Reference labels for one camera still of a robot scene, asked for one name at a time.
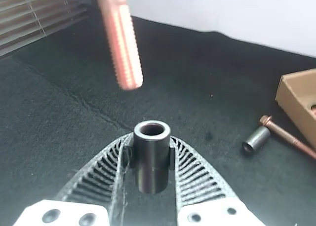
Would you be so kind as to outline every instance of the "white wall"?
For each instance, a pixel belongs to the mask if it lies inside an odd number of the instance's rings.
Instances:
[[[128,0],[144,19],[316,57],[315,0]]]

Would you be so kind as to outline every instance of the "copper bolt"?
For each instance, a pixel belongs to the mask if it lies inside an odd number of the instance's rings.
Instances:
[[[136,89],[143,84],[132,18],[126,0],[98,0],[119,86]]]
[[[301,141],[296,139],[294,136],[292,136],[290,133],[285,131],[283,128],[279,127],[276,125],[274,122],[272,122],[272,117],[271,116],[262,116],[260,118],[260,123],[267,127],[269,130],[275,132],[277,135],[288,141],[290,144],[295,146],[296,148],[300,149],[301,151],[305,152],[308,154],[310,157],[316,159],[316,152],[313,151],[310,147],[306,146],[303,144]]]

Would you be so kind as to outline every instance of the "black mat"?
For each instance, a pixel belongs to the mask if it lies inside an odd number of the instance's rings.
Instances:
[[[274,97],[282,74],[316,60],[218,33],[134,23],[145,79],[136,91],[119,90],[98,15],[0,61],[1,225],[53,197],[147,119],[167,122],[266,225],[315,225],[315,163],[275,137],[252,158],[240,143],[263,114],[303,139]],[[176,224],[172,185],[153,196],[138,194],[132,179],[127,185],[126,226]]]

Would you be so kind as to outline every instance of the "metal cylinder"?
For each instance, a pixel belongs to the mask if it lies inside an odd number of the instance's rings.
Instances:
[[[170,127],[156,120],[134,128],[135,180],[140,192],[155,194],[168,185]]]
[[[249,138],[242,142],[242,147],[247,153],[260,149],[270,137],[270,131],[265,126],[260,126]]]

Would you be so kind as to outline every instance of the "gray lattice structure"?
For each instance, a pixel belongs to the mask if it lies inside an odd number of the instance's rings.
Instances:
[[[107,145],[74,175],[56,200],[102,205],[108,210],[111,223],[121,222],[124,174],[129,167],[127,157],[132,143],[130,133]],[[170,148],[175,150],[177,212],[186,205],[236,197],[223,177],[191,146],[171,137]]]

